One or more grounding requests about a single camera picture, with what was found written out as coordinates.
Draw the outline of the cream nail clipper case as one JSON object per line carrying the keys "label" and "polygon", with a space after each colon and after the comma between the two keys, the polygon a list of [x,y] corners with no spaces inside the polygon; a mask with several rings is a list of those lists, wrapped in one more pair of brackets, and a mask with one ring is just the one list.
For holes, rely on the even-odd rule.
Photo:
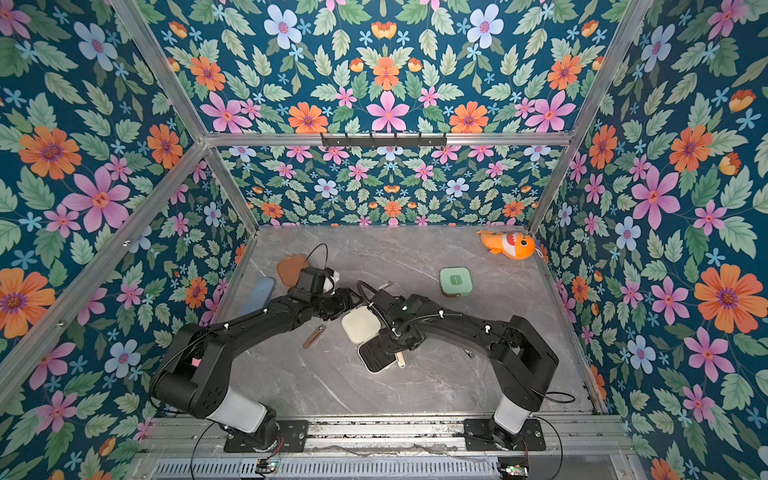
{"label": "cream nail clipper case", "polygon": [[379,338],[380,320],[365,306],[359,306],[344,314],[342,329],[356,346],[358,356],[371,374],[378,374],[397,365],[395,354],[387,353]]}

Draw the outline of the green nail clipper case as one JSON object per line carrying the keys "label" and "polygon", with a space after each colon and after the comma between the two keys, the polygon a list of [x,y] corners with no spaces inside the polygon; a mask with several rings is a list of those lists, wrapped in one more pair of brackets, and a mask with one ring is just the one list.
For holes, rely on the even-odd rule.
{"label": "green nail clipper case", "polygon": [[446,267],[439,272],[439,285],[446,297],[466,297],[473,291],[471,273],[466,267]]}

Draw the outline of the cream large nail clipper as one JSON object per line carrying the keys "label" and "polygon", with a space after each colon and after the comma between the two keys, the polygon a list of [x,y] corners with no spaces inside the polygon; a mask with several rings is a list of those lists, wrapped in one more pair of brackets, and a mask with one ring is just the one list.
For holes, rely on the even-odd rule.
{"label": "cream large nail clipper", "polygon": [[401,352],[398,352],[398,353],[395,354],[395,359],[396,359],[396,363],[397,363],[397,365],[398,365],[398,367],[400,369],[404,369],[406,367],[406,362],[405,362],[404,356],[403,356],[403,354]]}

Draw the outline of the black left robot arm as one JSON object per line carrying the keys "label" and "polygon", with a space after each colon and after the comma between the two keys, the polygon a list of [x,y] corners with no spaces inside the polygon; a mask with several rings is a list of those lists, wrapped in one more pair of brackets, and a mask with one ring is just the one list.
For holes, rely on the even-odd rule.
{"label": "black left robot arm", "polygon": [[150,396],[183,414],[270,443],[276,435],[275,412],[235,387],[240,358],[312,319],[336,320],[361,303],[353,289],[338,285],[332,269],[306,267],[286,294],[250,313],[181,328],[150,382]]}

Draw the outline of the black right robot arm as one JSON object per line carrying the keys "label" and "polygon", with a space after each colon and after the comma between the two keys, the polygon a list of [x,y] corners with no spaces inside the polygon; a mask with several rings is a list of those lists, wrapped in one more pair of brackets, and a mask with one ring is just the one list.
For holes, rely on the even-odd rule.
{"label": "black right robot arm", "polygon": [[389,354],[413,351],[425,340],[436,339],[488,360],[501,390],[489,421],[489,440],[507,450],[522,442],[524,424],[541,409],[559,366],[554,350],[527,319],[482,319],[422,295],[394,297],[383,290],[369,301],[368,309],[383,325],[378,337]]}

